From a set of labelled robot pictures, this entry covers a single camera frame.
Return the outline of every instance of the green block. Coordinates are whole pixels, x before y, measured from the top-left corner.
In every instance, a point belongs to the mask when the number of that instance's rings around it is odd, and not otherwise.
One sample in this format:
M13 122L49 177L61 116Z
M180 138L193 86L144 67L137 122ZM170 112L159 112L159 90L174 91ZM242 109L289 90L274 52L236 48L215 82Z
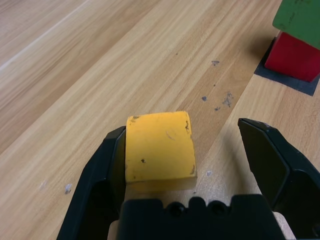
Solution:
M282 0L272 25L320 50L320 0Z

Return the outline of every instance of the yellow block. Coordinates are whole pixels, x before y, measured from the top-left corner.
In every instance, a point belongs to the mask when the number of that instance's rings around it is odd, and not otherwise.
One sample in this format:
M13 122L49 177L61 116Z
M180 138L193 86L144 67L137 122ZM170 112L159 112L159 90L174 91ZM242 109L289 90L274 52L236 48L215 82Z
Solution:
M131 116L126 122L125 181L137 191L192 189L197 167L187 112Z

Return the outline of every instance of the screw hole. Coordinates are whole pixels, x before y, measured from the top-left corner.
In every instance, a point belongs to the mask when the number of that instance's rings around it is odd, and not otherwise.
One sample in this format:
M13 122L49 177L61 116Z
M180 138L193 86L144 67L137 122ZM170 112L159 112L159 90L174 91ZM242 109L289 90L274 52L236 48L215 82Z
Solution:
M220 201L213 201L208 205L212 213L217 216L224 216L228 214L227 206Z
M179 217L184 211L185 211L185 206L183 206L181 203L179 202L173 202L171 203L169 206L169 213L173 216L173 217Z

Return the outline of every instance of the table surface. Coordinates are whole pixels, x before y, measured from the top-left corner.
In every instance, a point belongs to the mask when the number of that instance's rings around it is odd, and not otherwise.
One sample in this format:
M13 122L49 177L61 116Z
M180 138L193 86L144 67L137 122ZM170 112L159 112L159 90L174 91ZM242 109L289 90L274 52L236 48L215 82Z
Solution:
M187 111L198 180L127 199L259 193L240 117L278 128L319 170L319 87L311 97L253 74L280 2L1 1L0 238L55 239L85 164L132 115Z

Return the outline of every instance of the red block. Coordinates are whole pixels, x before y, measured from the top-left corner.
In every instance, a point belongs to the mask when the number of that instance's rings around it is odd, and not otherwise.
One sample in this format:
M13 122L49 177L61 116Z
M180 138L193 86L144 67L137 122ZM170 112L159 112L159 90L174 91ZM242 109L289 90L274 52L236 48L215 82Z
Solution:
M311 82L320 74L320 50L280 32L264 66L272 71Z

